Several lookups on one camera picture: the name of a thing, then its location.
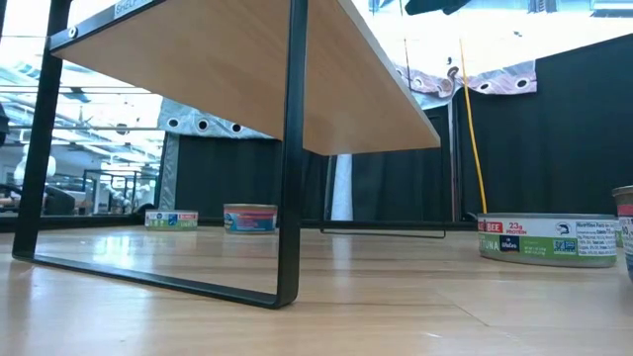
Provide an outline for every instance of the grey fabric panel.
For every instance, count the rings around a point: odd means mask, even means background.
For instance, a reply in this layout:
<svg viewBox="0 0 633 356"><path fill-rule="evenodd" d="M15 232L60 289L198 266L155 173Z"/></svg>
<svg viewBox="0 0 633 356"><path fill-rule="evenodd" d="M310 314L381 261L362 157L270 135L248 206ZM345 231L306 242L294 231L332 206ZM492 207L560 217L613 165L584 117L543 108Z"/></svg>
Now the grey fabric panel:
<svg viewBox="0 0 633 356"><path fill-rule="evenodd" d="M158 128L168 133L224 138L271 138L269 135L163 98Z"/></svg>
<svg viewBox="0 0 633 356"><path fill-rule="evenodd" d="M176 209L176 181L178 178L178 153L180 150L180 136L166 133L165 159L162 166L160 181L160 202L158 208L165 210Z"/></svg>
<svg viewBox="0 0 633 356"><path fill-rule="evenodd" d="M453 95L464 87L463 68L458 64L446 66L446 75L439 77L405 65L394 63L396 71L410 85L411 93L423 109L448 104ZM468 87L482 94L518 95L537 90L536 60L528 60L508 67L468 76Z"/></svg>

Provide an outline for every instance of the wooden floor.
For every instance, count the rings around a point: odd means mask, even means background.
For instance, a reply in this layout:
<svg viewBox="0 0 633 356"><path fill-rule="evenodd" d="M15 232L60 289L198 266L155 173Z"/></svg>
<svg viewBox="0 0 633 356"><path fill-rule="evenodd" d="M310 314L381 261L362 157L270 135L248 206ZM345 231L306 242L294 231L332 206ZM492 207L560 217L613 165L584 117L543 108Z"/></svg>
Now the wooden floor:
<svg viewBox="0 0 633 356"><path fill-rule="evenodd" d="M444 240L304 231L298 300L267 311L33 266L0 235L0 355L633 355L611 269L479 257ZM276 239L221 230L43 232L38 253L273 291Z"/></svg>

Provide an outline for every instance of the black metal table leg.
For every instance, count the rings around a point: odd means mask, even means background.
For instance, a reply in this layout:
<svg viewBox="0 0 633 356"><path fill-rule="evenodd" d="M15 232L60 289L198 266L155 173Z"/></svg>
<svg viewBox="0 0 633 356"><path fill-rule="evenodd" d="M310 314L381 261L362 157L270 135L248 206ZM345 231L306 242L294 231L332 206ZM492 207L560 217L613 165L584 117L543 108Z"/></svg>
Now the black metal table leg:
<svg viewBox="0 0 633 356"><path fill-rule="evenodd" d="M133 184L132 184L132 197L130 198L130 203L132 204L131 208L130 208L130 214L133 213L135 211L135 199L136 199L136 175L138 174L138 172L135 172L135 178L133 180Z"/></svg>
<svg viewBox="0 0 633 356"><path fill-rule="evenodd" d="M308 0L291 0L278 213L277 308L291 303L299 291L307 34Z"/></svg>
<svg viewBox="0 0 633 356"><path fill-rule="evenodd" d="M323 204L321 207L320 226L321 233L325 233L325 223L331 219L331 185L332 185L332 173L334 171L334 162L336 157L328 156L325 159L325 182L322 182L322 195Z"/></svg>
<svg viewBox="0 0 633 356"><path fill-rule="evenodd" d="M128 177L117 176L117 178L123 178L123 201L121 202L121 213L125 214L126 213L126 199L128 198Z"/></svg>
<svg viewBox="0 0 633 356"><path fill-rule="evenodd" d="M115 18L113 6L96 17L109 24L124 21L136 13L165 0L155 0L144 4L122 18ZM275 295L240 288L203 283L180 278L156 275L110 267L107 265L79 262L63 258L48 257L35 253L40 221L40 206L44 193L47 159L50 153L52 125L54 123L61 59L50 55L50 38L44 55L40 90L36 104L32 146L25 178L25 196L20 209L13 256L27 262L64 268L77 272L117 278L130 282L168 288L176 291L223 299L256 307L278 309L290 304L299 291L299 259L302 212L302 165L304 137L304 92L306 81L308 0L290 0L290 22L288 36L288 62L286 74L285 126L282 144L281 203L279 206L279 254L277 272L277 293ZM68 38L66 27L70 0L53 0L50 5L48 35L63 39L62 45L80 41L86 28L93 26L88 20L78 25L79 35Z"/></svg>
<svg viewBox="0 0 633 356"><path fill-rule="evenodd" d="M88 179L88 170L83 170L83 176L81 177L81 191L86 193L86 180Z"/></svg>
<svg viewBox="0 0 633 356"><path fill-rule="evenodd" d="M114 189L114 184L115 184L115 176L110 175L110 187ZM112 197L112 191L109 191L108 193L108 213L112 212L112 202L114 202L114 199Z"/></svg>
<svg viewBox="0 0 633 356"><path fill-rule="evenodd" d="M48 28L46 34L52 36L63 31L68 24L71 0L50 1ZM50 54L50 41L46 41L42 60L42 74L38 86L38 99L33 117L31 145L24 175L24 187L20 212L13 240L13 255L33 257L38 242L42 198L50 156L52 127L55 122L57 95L61 77L62 60Z"/></svg>

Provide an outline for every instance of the grommet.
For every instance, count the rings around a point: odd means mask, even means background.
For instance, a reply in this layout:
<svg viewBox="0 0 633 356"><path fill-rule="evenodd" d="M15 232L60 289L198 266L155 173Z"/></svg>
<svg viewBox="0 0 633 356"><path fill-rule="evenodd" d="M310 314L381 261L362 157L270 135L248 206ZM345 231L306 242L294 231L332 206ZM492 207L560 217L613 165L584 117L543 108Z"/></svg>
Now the grommet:
<svg viewBox="0 0 633 356"><path fill-rule="evenodd" d="M205 132L208 128L209 128L209 121L201 120L201 121L198 122L198 129L201 132Z"/></svg>
<svg viewBox="0 0 633 356"><path fill-rule="evenodd" d="M72 39L77 37L77 33L78 33L77 28L74 26L68 29L68 36Z"/></svg>
<svg viewBox="0 0 633 356"><path fill-rule="evenodd" d="M514 86L519 88L519 89L522 89L522 88L525 88L527 86L527 84L529 84L529 83L530 83L529 79L527 79L527 78L520 78L520 79L518 79L516 81L516 83L514 83Z"/></svg>

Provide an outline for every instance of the wooden tabletop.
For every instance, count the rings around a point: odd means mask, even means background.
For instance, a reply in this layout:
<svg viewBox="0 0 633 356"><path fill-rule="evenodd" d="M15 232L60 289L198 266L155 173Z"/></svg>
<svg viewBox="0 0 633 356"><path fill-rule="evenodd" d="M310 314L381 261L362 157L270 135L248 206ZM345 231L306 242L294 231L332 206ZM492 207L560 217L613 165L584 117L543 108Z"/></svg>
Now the wooden tabletop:
<svg viewBox="0 0 633 356"><path fill-rule="evenodd" d="M114 7L53 37L53 53L259 132L283 134L289 0ZM440 139L351 0L310 2L304 147L438 147Z"/></svg>

